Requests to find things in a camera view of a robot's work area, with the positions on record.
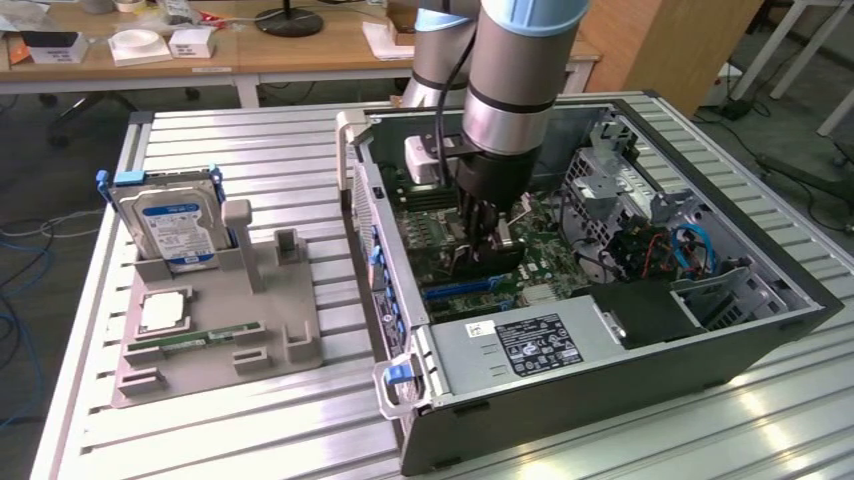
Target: blue cable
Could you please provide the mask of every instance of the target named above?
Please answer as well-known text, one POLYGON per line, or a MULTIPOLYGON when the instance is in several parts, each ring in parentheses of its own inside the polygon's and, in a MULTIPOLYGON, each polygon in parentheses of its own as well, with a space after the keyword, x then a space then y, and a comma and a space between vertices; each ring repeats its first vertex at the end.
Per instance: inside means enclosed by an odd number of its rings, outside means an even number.
POLYGON ((6 247, 6 248, 10 248, 12 250, 18 250, 20 252, 42 253, 43 256, 44 256, 44 262, 42 264, 42 270, 35 275, 35 277, 32 277, 27 282, 24 282, 22 285, 19 285, 18 288, 10 290, 8 292, 3 292, 3 295, 7 298, 10 298, 10 297, 14 297, 16 295, 20 295, 28 288, 31 288, 36 283, 39 283, 42 281, 42 279, 44 278, 44 274, 48 273, 48 270, 51 269, 51 263, 54 261, 54 258, 52 258, 51 251, 46 250, 44 248, 23 247, 20 245, 15 245, 12 243, 6 243, 3 241, 0 241, 0 247, 6 247))
POLYGON ((716 259, 716 249, 712 246, 712 237, 709 237, 706 230, 704 230, 701 226, 694 225, 693 223, 684 223, 677 228, 674 228, 673 232, 670 233, 670 243, 673 243, 673 250, 676 252, 674 257, 677 257, 677 261, 680 262, 680 265, 685 269, 692 268, 692 264, 689 263, 688 259, 685 258, 685 255, 682 254, 682 250, 680 249, 680 230, 690 230, 702 239, 704 244, 706 245, 706 256, 709 257, 709 271, 714 272, 717 268, 717 265, 716 265, 717 259, 716 259))
POLYGON ((18 409, 18 412, 0 424, 0 430, 10 425, 19 417, 24 416, 24 414, 39 404, 42 397, 44 395, 44 372, 42 371, 42 364, 39 363, 39 356, 36 354, 36 348, 32 342, 32 336, 30 334, 30 328, 24 325, 24 322, 19 321, 19 319, 11 315, 0 313, 0 318, 7 322, 15 324, 22 332, 22 338, 24 339, 24 346, 30 352, 30 358, 32 360, 34 369, 36 371, 36 391, 30 398, 27 404, 18 409))

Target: power supply label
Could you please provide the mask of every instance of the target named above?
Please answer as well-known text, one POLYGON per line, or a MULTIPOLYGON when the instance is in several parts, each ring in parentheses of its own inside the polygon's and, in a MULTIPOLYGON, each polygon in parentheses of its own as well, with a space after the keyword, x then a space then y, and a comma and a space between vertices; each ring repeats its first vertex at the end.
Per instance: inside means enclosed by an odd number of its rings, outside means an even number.
POLYGON ((164 260, 186 265, 214 258, 211 234, 199 225, 205 212, 198 204, 150 207, 143 215, 164 260))
POLYGON ((521 377, 583 361, 557 314, 495 326, 513 370, 521 377))

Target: blue ram slot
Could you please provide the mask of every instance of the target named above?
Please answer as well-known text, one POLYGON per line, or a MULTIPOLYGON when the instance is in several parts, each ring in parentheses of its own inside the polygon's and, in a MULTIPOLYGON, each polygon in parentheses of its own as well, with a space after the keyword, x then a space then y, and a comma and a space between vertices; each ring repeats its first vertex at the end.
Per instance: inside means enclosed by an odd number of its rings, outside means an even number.
POLYGON ((434 288, 425 292, 425 300, 437 300, 438 298, 453 297, 454 295, 465 295, 467 293, 491 292, 505 280, 502 275, 490 277, 477 282, 461 283, 446 287, 434 288))

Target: desk lamp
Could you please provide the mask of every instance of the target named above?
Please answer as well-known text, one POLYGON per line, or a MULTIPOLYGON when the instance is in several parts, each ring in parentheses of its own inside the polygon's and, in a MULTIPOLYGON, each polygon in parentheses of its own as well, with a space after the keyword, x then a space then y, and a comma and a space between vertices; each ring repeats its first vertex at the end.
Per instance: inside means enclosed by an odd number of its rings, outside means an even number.
POLYGON ((258 14, 255 25, 262 32, 279 37, 307 37, 323 30, 323 18, 315 12, 291 8, 291 0, 282 0, 282 8, 258 14))

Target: metal workbench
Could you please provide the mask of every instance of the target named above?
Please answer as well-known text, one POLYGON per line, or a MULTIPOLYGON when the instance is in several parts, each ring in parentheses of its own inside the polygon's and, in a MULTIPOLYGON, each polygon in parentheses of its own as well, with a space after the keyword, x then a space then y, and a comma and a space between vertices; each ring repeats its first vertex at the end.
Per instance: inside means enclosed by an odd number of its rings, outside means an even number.
MULTIPOLYGON (((621 95, 849 305, 728 385, 466 462, 423 478, 780 478, 854 472, 852 257, 658 99, 621 95)), ((128 128, 119 169, 221 165, 255 208, 253 237, 310 241, 326 365, 124 410, 108 407, 135 247, 110 211, 72 330, 34 478, 370 479, 398 476, 335 187, 326 105, 156 114, 128 128)), ((642 150, 665 188, 680 177, 642 150)))

